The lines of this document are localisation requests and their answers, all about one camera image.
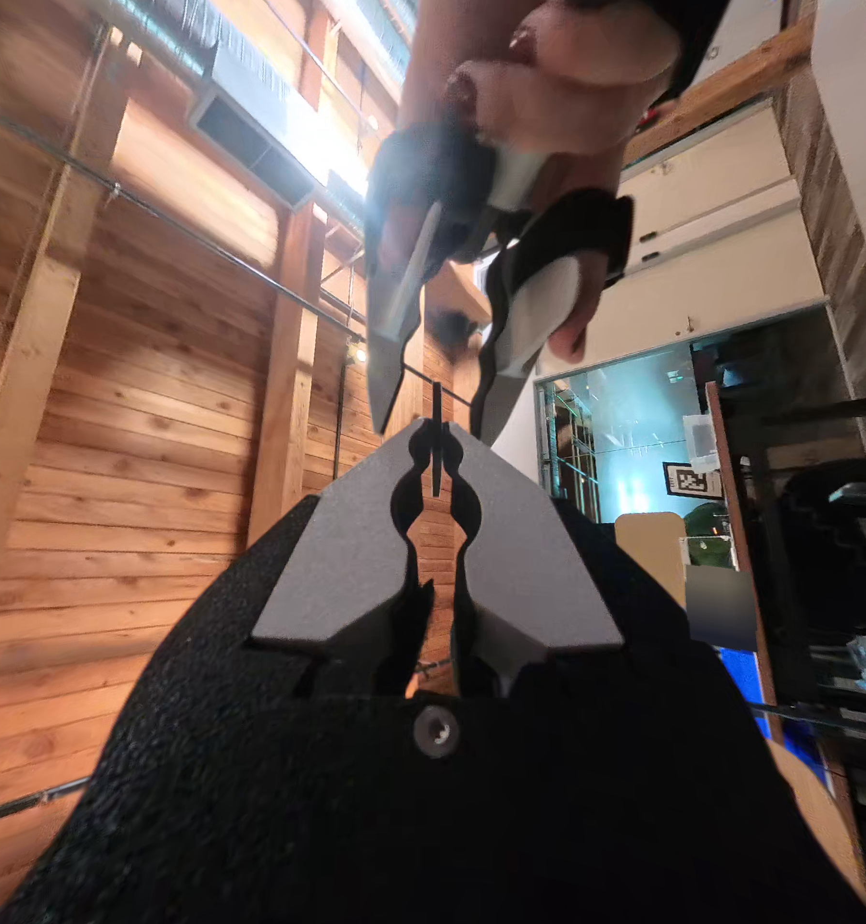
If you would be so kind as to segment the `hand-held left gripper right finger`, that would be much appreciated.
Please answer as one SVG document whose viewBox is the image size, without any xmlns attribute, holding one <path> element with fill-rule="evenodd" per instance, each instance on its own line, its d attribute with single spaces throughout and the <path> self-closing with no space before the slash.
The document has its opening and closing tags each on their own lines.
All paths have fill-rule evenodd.
<svg viewBox="0 0 866 924">
<path fill-rule="evenodd" d="M 450 656 L 462 697 L 506 697 L 519 673 L 620 650 L 624 637 L 549 495 L 454 423 L 443 425 L 458 553 Z"/>
</svg>

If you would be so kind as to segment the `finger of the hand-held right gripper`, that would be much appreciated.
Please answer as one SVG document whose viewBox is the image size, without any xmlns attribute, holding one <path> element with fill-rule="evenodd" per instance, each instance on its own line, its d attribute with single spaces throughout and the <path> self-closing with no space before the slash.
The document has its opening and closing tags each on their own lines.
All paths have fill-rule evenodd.
<svg viewBox="0 0 866 924">
<path fill-rule="evenodd" d="M 367 268 L 367 385 L 375 431 L 388 426 L 404 376 L 408 343 L 422 320 L 421 294 L 442 265 L 444 209 L 429 208 L 409 257 L 384 266 L 374 253 Z"/>
<path fill-rule="evenodd" d="M 574 256 L 550 262 L 519 286 L 519 246 L 500 251 L 486 276 L 490 331 L 479 353 L 480 381 L 471 406 L 471 432 L 492 446 L 505 429 L 549 337 L 569 317 L 580 286 Z"/>
</svg>

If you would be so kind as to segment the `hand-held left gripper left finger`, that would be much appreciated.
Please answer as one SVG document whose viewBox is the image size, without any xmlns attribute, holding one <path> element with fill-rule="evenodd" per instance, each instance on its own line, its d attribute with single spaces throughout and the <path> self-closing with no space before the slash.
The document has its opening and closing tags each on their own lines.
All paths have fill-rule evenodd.
<svg viewBox="0 0 866 924">
<path fill-rule="evenodd" d="M 420 419 L 319 496 L 254 624 L 262 649 L 300 654 L 356 694 L 403 697 L 435 607 L 409 531 L 437 439 Z"/>
</svg>

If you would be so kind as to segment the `person's right hand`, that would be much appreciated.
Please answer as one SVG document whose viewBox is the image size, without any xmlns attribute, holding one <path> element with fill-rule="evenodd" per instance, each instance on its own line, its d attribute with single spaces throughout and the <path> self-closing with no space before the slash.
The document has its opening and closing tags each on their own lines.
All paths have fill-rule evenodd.
<svg viewBox="0 0 866 924">
<path fill-rule="evenodd" d="M 422 2 L 397 128 L 457 115 L 485 141 L 549 154 L 528 202 L 537 216 L 571 191 L 617 192 L 682 51 L 645 2 Z"/>
</svg>

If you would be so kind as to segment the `metal shelf rack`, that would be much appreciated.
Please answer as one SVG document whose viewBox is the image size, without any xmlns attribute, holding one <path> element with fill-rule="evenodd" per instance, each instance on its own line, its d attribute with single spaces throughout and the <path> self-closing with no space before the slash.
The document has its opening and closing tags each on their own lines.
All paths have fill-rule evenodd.
<svg viewBox="0 0 866 924">
<path fill-rule="evenodd" d="M 592 522 L 601 522 L 600 482 L 587 404 L 567 379 L 538 383 L 535 393 L 542 487 L 553 499 L 567 501 Z"/>
</svg>

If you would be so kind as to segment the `cardboard panel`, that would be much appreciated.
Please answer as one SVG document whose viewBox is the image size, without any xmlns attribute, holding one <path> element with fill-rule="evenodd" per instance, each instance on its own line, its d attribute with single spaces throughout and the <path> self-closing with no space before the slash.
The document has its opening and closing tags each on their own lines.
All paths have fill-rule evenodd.
<svg viewBox="0 0 866 924">
<path fill-rule="evenodd" d="M 617 546 L 686 607 L 683 518 L 670 512 L 621 514 L 614 524 Z"/>
</svg>

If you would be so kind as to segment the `printed tag sign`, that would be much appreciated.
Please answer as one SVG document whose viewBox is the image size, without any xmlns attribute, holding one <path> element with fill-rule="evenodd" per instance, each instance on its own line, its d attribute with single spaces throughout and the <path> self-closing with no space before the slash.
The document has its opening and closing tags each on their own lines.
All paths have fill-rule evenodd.
<svg viewBox="0 0 866 924">
<path fill-rule="evenodd" d="M 724 488 L 720 471 L 698 472 L 688 463 L 664 462 L 663 474 L 668 495 L 702 501 L 721 501 Z"/>
</svg>

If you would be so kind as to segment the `white door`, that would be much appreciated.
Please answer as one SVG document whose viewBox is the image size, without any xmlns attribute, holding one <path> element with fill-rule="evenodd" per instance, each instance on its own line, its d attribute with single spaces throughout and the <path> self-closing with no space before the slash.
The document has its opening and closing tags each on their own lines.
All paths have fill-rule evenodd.
<svg viewBox="0 0 866 924">
<path fill-rule="evenodd" d="M 626 276 L 603 294 L 583 358 L 563 362 L 545 351 L 539 374 L 590 368 L 737 328 L 824 296 L 801 212 L 794 209 Z"/>
<path fill-rule="evenodd" d="M 789 174 L 788 160 L 778 130 L 771 95 L 760 96 L 667 146 L 624 167 L 621 185 L 654 171 L 664 164 L 700 164 L 702 172 L 716 177 L 769 176 Z"/>
</svg>

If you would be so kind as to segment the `metal conduit pipe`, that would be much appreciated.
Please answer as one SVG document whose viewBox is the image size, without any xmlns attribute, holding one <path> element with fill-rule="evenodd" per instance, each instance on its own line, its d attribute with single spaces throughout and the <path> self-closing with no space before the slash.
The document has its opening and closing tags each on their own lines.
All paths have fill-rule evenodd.
<svg viewBox="0 0 866 924">
<path fill-rule="evenodd" d="M 282 283 L 278 283 L 277 280 L 269 276 L 264 271 L 254 268 L 252 264 L 248 263 L 246 260 L 242 260 L 241 257 L 219 245 L 219 243 L 210 237 L 194 231 L 188 225 L 183 224 L 172 215 L 157 208 L 151 202 L 140 197 L 138 194 L 131 191 L 127 187 L 123 187 L 118 181 L 113 180 L 107 175 L 90 167 L 79 157 L 70 153 L 67 149 L 62 148 L 57 144 L 47 140 L 32 129 L 27 128 L 23 126 L 23 124 L 18 123 L 6 115 L 1 114 L 1 112 L 0 130 L 10 133 L 18 140 L 34 147 L 34 149 L 59 162 L 64 167 L 70 167 L 81 178 L 86 179 L 95 185 L 98 189 L 106 193 L 106 197 L 110 201 L 121 201 L 136 207 L 166 227 L 177 231 L 184 237 L 187 237 L 193 243 L 199 245 L 207 252 L 214 254 L 220 260 L 227 262 L 232 267 L 263 283 L 275 294 L 288 299 L 293 305 L 304 309 L 305 311 L 311 313 L 313 316 L 321 320 L 326 321 L 335 329 L 343 331 L 350 339 L 355 340 L 357 343 L 367 345 L 367 336 L 365 333 L 359 333 L 351 326 L 351 322 L 356 321 L 357 323 L 362 324 L 364 329 L 367 327 L 365 317 L 356 311 L 353 311 L 351 314 L 347 314 L 347 318 L 345 320 L 343 317 L 337 317 L 323 307 L 311 303 L 302 295 L 297 295 L 287 286 L 283 285 Z"/>
</svg>

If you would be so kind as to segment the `rectangular metal air duct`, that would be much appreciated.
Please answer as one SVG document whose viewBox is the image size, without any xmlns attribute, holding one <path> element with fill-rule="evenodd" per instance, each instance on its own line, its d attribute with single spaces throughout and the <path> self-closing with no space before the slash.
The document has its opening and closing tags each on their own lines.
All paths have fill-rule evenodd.
<svg viewBox="0 0 866 924">
<path fill-rule="evenodd" d="M 188 124 L 292 213 L 314 202 L 363 230 L 365 170 L 268 59 L 211 2 L 105 2 L 194 87 Z"/>
</svg>

